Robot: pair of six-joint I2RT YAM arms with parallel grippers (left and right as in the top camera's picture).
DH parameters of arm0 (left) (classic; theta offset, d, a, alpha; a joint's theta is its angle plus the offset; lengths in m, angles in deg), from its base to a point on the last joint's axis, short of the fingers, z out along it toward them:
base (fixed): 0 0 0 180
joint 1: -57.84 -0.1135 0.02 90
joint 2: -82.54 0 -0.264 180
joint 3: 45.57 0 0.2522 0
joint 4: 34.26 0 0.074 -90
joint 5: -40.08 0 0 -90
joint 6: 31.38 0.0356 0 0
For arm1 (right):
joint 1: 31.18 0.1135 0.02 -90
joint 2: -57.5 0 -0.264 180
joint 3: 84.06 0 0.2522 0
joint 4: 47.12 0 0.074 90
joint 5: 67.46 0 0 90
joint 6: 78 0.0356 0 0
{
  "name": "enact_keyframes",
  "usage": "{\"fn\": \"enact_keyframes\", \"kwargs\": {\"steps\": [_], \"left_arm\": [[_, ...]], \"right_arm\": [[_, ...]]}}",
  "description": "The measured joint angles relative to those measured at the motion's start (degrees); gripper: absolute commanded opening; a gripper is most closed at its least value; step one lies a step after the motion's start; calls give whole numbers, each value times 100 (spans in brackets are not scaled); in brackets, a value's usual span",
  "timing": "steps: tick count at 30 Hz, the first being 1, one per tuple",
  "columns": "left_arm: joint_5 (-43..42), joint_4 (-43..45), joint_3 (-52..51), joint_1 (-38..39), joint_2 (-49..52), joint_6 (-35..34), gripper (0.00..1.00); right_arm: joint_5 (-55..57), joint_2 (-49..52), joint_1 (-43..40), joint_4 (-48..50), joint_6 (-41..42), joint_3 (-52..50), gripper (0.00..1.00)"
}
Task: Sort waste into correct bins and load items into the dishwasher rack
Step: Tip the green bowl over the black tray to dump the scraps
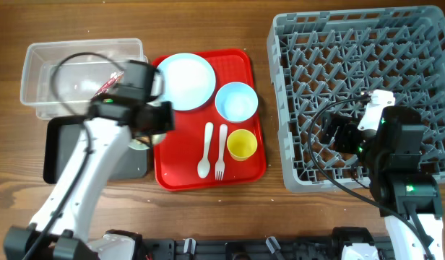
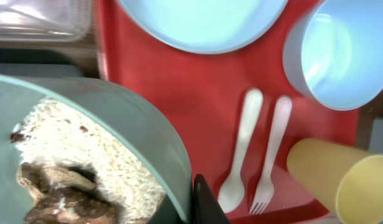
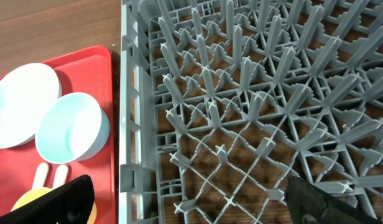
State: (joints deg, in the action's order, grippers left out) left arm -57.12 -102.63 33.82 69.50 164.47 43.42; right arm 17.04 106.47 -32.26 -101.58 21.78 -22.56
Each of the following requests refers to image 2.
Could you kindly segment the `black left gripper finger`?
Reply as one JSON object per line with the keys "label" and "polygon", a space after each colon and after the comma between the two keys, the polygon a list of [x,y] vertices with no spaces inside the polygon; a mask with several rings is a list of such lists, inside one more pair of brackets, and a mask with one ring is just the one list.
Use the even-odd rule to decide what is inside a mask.
{"label": "black left gripper finger", "polygon": [[195,224],[231,224],[202,174],[194,180],[193,211]]}

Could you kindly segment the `white plastic spoon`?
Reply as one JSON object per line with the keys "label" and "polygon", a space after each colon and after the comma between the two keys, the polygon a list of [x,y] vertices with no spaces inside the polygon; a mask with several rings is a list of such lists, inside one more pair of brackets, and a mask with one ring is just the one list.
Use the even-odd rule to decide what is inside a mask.
{"label": "white plastic spoon", "polygon": [[244,198],[245,187],[241,179],[241,169],[261,112],[263,99],[262,92],[257,88],[251,88],[245,94],[233,163],[218,194],[218,203],[224,213],[235,210]]}

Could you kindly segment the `white plastic fork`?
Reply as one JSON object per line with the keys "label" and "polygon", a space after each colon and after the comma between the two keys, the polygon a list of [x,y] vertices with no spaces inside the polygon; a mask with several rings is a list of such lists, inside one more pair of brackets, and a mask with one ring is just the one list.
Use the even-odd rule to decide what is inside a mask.
{"label": "white plastic fork", "polygon": [[291,112],[291,99],[285,95],[279,97],[275,104],[262,174],[249,210],[251,215],[262,214],[274,195],[275,190],[271,179],[271,173]]}

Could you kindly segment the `rice and food scraps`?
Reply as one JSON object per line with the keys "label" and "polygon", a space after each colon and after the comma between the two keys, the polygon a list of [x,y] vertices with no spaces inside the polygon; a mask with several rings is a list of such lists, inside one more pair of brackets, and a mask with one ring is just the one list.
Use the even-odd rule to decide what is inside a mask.
{"label": "rice and food scraps", "polygon": [[165,197],[157,179],[123,143],[61,101],[41,99],[18,131],[25,137],[15,144],[22,162],[91,172],[103,198],[123,209],[121,223],[149,220]]}

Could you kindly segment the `yellow plastic cup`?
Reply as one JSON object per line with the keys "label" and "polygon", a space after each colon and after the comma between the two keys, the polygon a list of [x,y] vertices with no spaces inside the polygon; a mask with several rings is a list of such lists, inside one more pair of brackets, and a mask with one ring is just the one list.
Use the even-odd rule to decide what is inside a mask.
{"label": "yellow plastic cup", "polygon": [[383,154],[303,139],[289,151],[287,169],[343,223],[383,221]]}

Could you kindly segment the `light blue plate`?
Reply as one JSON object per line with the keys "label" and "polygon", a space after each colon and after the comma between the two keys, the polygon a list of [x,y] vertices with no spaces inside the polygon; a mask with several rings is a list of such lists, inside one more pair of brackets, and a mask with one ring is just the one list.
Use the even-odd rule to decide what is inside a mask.
{"label": "light blue plate", "polygon": [[144,31],[176,49],[223,54],[264,35],[287,0],[118,0]]}

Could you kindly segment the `light blue bowl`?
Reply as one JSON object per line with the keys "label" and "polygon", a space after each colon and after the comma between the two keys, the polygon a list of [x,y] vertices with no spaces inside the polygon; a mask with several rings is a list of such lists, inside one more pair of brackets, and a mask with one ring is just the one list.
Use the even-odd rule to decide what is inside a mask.
{"label": "light blue bowl", "polygon": [[383,0],[325,0],[285,40],[285,76],[303,96],[337,111],[383,90]]}

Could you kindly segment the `mint green bowl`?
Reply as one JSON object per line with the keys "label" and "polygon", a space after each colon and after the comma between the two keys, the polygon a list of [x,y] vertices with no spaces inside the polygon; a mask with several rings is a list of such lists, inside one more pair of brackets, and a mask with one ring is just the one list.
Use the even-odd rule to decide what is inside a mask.
{"label": "mint green bowl", "polygon": [[193,221],[192,168],[187,150],[154,105],[123,86],[94,78],[0,75],[0,223],[21,223],[32,208],[30,195],[14,178],[20,154],[9,137],[14,126],[45,97],[98,123],[151,171],[167,193],[155,223]]}

